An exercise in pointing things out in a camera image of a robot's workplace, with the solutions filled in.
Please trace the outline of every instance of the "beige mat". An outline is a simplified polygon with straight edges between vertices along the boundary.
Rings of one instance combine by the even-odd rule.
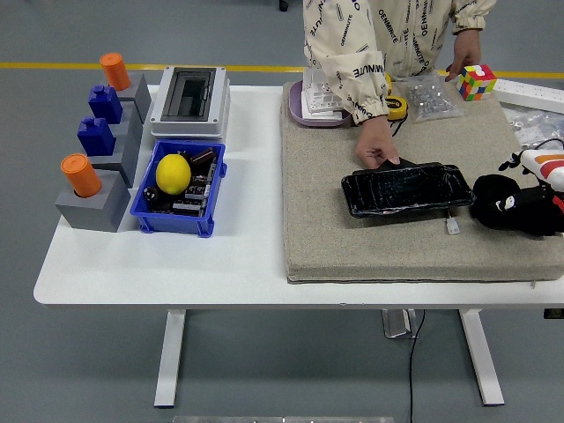
[[[283,143],[286,271],[290,283],[390,281],[553,280],[564,274],[560,237],[533,238],[482,226],[467,208],[455,209],[461,233],[448,235],[442,211],[356,219],[340,181],[360,169],[354,157],[359,128],[311,129],[298,124],[284,86]],[[464,102],[448,93],[464,117],[404,124],[395,137],[400,154],[415,163],[460,167],[473,186],[519,145],[494,97]],[[519,169],[502,174],[519,185],[535,178]]]

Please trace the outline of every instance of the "hand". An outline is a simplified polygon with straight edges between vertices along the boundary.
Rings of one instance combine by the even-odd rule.
[[[449,75],[445,78],[446,82],[456,78],[465,66],[479,64],[482,59],[482,52],[479,48],[479,30],[466,29],[456,35],[455,39],[455,58],[447,68]]]
[[[385,160],[399,165],[399,154],[391,140],[386,115],[373,117],[362,123],[354,153],[368,169],[377,169]]]

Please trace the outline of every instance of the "orange cap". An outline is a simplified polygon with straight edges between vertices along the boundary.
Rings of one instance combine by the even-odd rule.
[[[124,90],[131,85],[122,55],[119,53],[107,53],[100,58],[100,64],[106,74],[108,84],[113,86],[116,91]]]
[[[102,181],[84,154],[65,157],[61,162],[61,170],[79,197],[91,197],[102,188]]]

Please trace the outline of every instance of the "person's sleeve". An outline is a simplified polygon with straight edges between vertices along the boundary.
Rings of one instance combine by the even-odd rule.
[[[484,20],[492,10],[497,0],[455,0],[452,2],[452,33],[456,34],[464,29],[484,29]]]
[[[387,115],[388,84],[367,0],[303,1],[304,53],[356,123]]]

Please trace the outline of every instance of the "rubik's cube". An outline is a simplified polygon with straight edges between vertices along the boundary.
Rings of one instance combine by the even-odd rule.
[[[497,77],[487,64],[466,66],[458,76],[456,88],[466,101],[480,100],[494,89]]]

